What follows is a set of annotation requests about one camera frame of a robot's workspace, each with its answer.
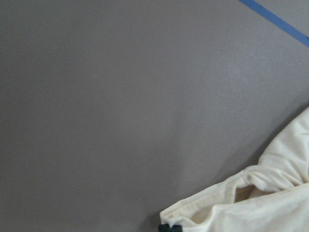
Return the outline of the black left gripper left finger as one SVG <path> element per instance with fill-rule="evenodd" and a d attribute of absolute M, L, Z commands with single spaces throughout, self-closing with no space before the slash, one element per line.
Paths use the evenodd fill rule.
<path fill-rule="evenodd" d="M 161 224 L 158 226 L 159 232 L 170 232 L 170 226 L 169 224 Z"/>

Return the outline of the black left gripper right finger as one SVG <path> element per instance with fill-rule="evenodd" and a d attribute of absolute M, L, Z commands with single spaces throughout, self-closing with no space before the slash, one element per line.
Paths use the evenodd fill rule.
<path fill-rule="evenodd" d="M 170 228 L 170 231 L 171 232 L 183 232 L 183 228 L 181 225 L 173 225 L 171 228 Z"/>

